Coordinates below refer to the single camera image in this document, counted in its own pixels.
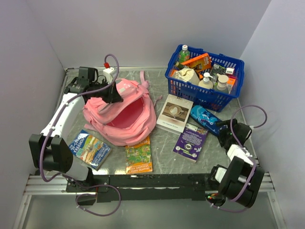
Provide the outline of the pink student backpack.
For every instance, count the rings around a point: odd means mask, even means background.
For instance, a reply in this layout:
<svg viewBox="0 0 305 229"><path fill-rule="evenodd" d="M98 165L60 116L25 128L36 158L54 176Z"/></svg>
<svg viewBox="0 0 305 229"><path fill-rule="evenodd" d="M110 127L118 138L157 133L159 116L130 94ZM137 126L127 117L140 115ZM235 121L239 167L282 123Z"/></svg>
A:
<svg viewBox="0 0 305 229"><path fill-rule="evenodd" d="M90 98L82 110L88 122L85 128L99 132L115 146L132 146L149 136L157 121L155 102L150 98L144 71L140 80L121 79L116 84L122 102L107 104L102 98Z"/></svg>

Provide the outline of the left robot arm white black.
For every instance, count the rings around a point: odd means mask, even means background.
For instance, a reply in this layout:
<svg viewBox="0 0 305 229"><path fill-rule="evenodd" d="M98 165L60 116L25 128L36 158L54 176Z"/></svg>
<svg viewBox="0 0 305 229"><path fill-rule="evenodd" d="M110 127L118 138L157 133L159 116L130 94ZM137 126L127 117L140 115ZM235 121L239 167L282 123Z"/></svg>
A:
<svg viewBox="0 0 305 229"><path fill-rule="evenodd" d="M70 129L85 102L94 96L114 98L113 81L119 75L119 68L105 68L102 74L92 67L80 67L78 76L64 87L61 103L49 124L40 132L32 134L29 146L34 166L39 170L45 182L45 171L77 181L84 192L92 190L94 178L92 169L81 164L66 143Z"/></svg>

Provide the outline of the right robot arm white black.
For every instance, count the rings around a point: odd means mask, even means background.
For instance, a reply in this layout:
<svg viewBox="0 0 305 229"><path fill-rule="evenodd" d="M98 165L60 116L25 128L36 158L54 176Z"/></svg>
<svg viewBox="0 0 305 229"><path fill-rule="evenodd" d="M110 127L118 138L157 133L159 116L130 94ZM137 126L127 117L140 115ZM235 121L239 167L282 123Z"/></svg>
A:
<svg viewBox="0 0 305 229"><path fill-rule="evenodd" d="M208 194L206 200L211 207L227 212L229 210L222 207L226 200L238 203L244 208L233 212L241 213L253 206L264 177L264 170L244 146L252 128L236 119L218 121L215 125L220 127L218 140L226 150L230 164L228 168L221 165L212 168L208 184L218 192Z"/></svg>

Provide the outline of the blue shark pencil case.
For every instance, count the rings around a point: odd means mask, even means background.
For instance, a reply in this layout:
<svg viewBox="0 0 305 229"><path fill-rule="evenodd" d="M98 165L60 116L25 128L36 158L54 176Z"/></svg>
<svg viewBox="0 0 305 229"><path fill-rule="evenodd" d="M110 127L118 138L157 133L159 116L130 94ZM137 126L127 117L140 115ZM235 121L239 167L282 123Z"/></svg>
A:
<svg viewBox="0 0 305 229"><path fill-rule="evenodd" d="M191 109L190 116L195 122L200 124L214 136L218 136L219 132L226 128L224 125L216 125L216 123L221 122L221 119L200 105L195 105Z"/></svg>

